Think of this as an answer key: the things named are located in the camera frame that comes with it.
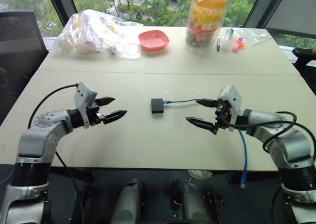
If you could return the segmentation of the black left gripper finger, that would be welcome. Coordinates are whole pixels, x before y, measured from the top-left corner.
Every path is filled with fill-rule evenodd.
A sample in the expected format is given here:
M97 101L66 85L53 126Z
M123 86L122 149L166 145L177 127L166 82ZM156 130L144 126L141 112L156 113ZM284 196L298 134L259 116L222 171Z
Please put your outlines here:
M103 107L103 106L106 106L106 105L110 104L114 100L115 100L115 98L113 98L113 97L105 96L105 97L101 97L101 98L95 99L95 103L99 107Z
M126 110L118 110L118 111L112 112L111 114L104 116L103 124L105 125L105 124L115 122L119 120L120 118L122 118L126 113L127 113Z

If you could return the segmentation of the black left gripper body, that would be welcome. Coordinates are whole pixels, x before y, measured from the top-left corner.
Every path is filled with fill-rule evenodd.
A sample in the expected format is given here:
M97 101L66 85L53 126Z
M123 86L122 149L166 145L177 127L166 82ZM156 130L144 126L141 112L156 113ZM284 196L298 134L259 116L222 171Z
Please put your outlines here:
M104 106L104 99L96 99L86 107L89 125L94 126L104 122L104 115L99 113L100 107Z

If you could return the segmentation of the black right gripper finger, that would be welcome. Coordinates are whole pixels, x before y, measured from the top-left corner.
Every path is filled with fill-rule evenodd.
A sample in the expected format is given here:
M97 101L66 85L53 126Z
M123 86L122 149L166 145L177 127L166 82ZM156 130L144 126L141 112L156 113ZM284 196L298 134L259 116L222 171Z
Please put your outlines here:
M204 120L196 118L196 117L186 117L186 120L198 128L208 130L211 133L213 133L214 135L217 134L218 129L215 127L215 125L213 123L204 121Z
M209 107L209 108L217 108L218 107L218 101L214 100L214 99L198 99L196 100L196 103L205 106L205 107Z

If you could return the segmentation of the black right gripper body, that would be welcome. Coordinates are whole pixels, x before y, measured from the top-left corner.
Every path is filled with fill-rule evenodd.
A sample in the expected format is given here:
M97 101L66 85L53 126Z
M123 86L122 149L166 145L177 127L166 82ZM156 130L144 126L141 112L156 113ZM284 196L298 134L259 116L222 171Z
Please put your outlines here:
M227 100L217 99L215 110L215 130L229 128L231 120L231 105Z

